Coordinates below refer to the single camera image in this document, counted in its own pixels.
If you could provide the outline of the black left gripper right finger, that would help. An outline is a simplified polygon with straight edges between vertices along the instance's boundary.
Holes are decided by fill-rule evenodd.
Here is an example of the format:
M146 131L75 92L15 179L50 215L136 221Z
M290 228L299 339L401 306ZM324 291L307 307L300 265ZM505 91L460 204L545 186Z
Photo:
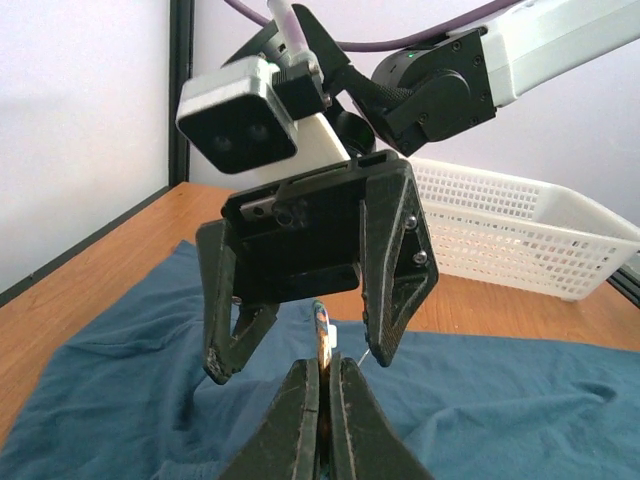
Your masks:
M336 354L329 371L329 477L431 479L396 434L356 361Z

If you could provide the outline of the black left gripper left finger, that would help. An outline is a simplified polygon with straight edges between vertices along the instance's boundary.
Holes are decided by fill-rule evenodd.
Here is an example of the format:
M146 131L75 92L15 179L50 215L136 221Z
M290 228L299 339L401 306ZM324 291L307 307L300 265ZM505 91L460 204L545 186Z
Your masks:
M317 361L297 360L257 431L221 473L228 480L318 479Z

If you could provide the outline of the blue t-shirt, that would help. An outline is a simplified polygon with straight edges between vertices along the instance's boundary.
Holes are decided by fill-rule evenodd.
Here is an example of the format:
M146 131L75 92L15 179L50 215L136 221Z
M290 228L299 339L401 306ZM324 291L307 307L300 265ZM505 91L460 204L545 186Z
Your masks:
M246 367L202 367L195 247L181 243L56 350L1 453L5 479L214 479L292 363L315 353L312 304L288 303ZM338 346L438 479L635 479L639 356L582 344L409 332L393 363Z

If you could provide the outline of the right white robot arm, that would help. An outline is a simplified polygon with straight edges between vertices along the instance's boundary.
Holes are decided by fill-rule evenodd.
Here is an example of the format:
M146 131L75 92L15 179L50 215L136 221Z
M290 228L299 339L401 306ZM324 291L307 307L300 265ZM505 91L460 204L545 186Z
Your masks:
M388 366L441 273L572 301L638 251L635 226L572 190L413 159L636 40L637 2L494 1L386 44L372 76L308 8L269 7L220 69L184 83L176 114L219 171L261 176L196 234L216 383L285 302L359 290L369 350Z

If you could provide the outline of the round colourful brooch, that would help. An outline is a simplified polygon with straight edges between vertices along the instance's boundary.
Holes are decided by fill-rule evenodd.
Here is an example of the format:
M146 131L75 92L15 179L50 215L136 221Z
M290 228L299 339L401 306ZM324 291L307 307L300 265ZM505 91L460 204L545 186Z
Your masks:
M318 447L320 466L328 468L331 440L329 380L332 358L332 341L330 335L330 319L326 306L320 300L313 302L313 316L317 336L317 360L320 381L320 400L318 417Z

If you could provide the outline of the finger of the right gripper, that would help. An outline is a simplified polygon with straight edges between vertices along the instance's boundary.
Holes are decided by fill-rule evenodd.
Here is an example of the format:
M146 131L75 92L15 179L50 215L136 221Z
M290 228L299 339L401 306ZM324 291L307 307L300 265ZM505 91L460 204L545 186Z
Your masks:
M196 249L204 298L203 368L223 385L245 367L274 325L280 303L228 220L201 225Z
M378 364L391 364L439 272L411 164L376 166L360 201L365 338Z

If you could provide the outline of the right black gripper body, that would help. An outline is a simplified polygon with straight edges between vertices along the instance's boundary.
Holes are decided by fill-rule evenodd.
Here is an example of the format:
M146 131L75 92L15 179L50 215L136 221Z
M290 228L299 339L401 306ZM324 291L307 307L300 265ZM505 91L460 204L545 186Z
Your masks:
M221 213L236 241L234 296L284 303L356 289L367 183L404 167L382 151L230 196Z

